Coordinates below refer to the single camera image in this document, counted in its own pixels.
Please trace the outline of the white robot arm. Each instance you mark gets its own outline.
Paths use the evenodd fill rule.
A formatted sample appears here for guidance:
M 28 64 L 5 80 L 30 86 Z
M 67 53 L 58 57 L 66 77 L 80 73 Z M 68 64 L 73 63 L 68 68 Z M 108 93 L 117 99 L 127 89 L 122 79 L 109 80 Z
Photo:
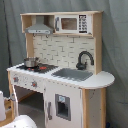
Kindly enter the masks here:
M 3 92 L 0 91 L 0 121 L 6 119 Z M 0 128 L 37 128 L 35 122 L 27 115 L 16 117 L 11 123 L 0 126 Z

